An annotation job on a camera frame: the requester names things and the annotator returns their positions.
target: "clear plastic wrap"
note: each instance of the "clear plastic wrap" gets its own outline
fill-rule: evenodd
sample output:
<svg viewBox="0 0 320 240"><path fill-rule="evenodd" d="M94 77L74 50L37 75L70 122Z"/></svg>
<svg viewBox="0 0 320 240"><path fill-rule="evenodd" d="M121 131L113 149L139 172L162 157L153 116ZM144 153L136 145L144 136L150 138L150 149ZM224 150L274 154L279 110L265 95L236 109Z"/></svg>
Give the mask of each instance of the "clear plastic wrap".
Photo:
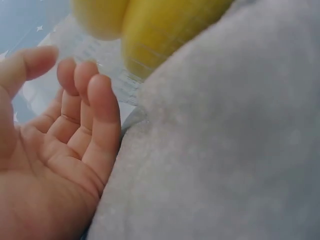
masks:
<svg viewBox="0 0 320 240"><path fill-rule="evenodd" d="M60 58L74 57L76 62L95 61L99 71L112 80L118 100L136 106L139 79L129 74L121 58L121 42L100 41L82 31L70 11L70 0L47 0L51 44L60 49Z"/></svg>

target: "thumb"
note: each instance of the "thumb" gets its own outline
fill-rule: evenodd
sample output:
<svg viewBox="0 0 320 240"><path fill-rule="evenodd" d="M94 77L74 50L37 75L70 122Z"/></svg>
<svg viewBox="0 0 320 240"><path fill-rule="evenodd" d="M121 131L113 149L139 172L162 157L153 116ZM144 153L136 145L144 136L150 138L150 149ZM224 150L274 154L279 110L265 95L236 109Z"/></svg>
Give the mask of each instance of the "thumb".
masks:
<svg viewBox="0 0 320 240"><path fill-rule="evenodd" d="M45 74L55 65L57 57L58 49L54 46L17 52L0 63L0 88L13 99L25 81Z"/></svg>
<svg viewBox="0 0 320 240"><path fill-rule="evenodd" d="M11 100L27 80L37 78L56 63L56 47L22 50L0 62L0 159L10 155L17 142Z"/></svg>

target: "palm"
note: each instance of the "palm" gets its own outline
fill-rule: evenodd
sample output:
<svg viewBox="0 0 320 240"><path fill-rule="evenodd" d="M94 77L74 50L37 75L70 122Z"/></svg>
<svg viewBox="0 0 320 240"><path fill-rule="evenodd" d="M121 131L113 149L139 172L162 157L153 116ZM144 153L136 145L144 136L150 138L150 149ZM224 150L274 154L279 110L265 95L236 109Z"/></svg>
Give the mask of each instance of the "palm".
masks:
<svg viewBox="0 0 320 240"><path fill-rule="evenodd" d="M17 137L0 148L0 200L14 206L0 211L18 215L32 233L26 239L79 237L118 151L120 116L108 78L93 63L76 67L71 59L57 75L62 88L47 111L16 127Z"/></svg>

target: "star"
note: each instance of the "star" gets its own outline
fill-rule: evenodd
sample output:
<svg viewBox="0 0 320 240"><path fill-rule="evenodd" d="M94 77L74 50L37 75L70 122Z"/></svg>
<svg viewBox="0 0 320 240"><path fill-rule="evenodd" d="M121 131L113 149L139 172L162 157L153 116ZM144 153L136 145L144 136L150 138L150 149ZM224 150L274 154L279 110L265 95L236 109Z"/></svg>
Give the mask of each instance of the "star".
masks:
<svg viewBox="0 0 320 240"><path fill-rule="evenodd" d="M17 116L18 116L18 112L16 111L16 112L14 113L14 115L13 115L13 121L14 121L15 123L18 123L18 122L19 122Z"/></svg>
<svg viewBox="0 0 320 240"><path fill-rule="evenodd" d="M36 31L37 31L37 32L42 31L42 30L43 30L43 25L36 27Z"/></svg>
<svg viewBox="0 0 320 240"><path fill-rule="evenodd" d="M5 51L4 53L0 53L0 62L2 62L3 60L5 60L6 55L8 54L9 50Z"/></svg>

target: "light blue surface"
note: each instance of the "light blue surface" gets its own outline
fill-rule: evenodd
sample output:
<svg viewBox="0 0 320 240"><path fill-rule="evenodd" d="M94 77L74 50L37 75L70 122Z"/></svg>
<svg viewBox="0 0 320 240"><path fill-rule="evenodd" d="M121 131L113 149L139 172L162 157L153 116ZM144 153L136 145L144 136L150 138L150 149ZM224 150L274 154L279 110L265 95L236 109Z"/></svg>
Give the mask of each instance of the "light blue surface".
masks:
<svg viewBox="0 0 320 240"><path fill-rule="evenodd" d="M68 0L0 0L0 55L8 57L19 49L35 47L49 34L54 17L66 13ZM35 116L27 101L17 95L13 100L16 119L24 123Z"/></svg>

